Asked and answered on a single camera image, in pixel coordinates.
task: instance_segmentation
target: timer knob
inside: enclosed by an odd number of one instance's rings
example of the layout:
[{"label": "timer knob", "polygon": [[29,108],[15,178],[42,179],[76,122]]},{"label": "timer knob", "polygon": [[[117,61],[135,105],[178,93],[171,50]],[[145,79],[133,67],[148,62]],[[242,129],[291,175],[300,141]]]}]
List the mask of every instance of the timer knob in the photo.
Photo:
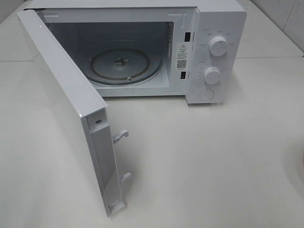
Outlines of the timer knob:
[{"label": "timer knob", "polygon": [[212,55],[222,56],[227,52],[228,41],[223,36],[217,36],[210,40],[209,49]]},{"label": "timer knob", "polygon": [[221,72],[217,67],[209,67],[205,70],[203,76],[207,84],[216,84],[220,81]]}]

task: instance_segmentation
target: control knob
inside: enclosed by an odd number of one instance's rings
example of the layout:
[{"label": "control knob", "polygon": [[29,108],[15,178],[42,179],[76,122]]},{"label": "control knob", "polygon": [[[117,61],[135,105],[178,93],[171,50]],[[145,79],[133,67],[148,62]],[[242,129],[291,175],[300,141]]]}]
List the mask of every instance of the control knob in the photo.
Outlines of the control knob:
[{"label": "control knob", "polygon": [[216,36],[210,40],[209,49],[212,55],[222,56],[227,52],[228,41],[223,36]]},{"label": "control knob", "polygon": [[221,72],[217,67],[209,67],[207,70],[203,73],[205,82],[207,84],[216,84],[220,81]]}]

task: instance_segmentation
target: white microwave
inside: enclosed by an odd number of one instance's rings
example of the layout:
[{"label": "white microwave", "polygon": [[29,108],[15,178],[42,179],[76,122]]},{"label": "white microwave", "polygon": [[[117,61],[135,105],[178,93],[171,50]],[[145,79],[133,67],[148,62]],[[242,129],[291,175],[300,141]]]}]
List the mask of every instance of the white microwave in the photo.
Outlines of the white microwave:
[{"label": "white microwave", "polygon": [[18,13],[54,113],[108,216],[125,207],[102,96],[220,103],[246,12],[236,0],[33,0]]}]

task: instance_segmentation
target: warning sticker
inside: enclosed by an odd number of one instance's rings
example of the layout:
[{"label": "warning sticker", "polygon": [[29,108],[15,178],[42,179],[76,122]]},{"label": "warning sticker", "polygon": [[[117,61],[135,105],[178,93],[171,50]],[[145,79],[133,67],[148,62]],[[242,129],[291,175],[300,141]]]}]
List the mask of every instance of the warning sticker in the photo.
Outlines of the warning sticker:
[{"label": "warning sticker", "polygon": [[190,42],[180,42],[176,44],[176,70],[186,71],[188,68],[189,53],[191,51]]}]

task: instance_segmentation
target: microwave door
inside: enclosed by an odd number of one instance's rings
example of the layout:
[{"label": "microwave door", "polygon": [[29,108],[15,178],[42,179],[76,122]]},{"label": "microwave door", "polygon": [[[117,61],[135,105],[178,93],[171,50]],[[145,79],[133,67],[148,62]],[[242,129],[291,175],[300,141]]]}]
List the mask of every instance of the microwave door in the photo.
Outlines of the microwave door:
[{"label": "microwave door", "polygon": [[110,216],[125,207],[113,141],[128,133],[122,131],[111,136],[105,112],[107,104],[37,13],[23,11],[18,18],[52,110]]}]

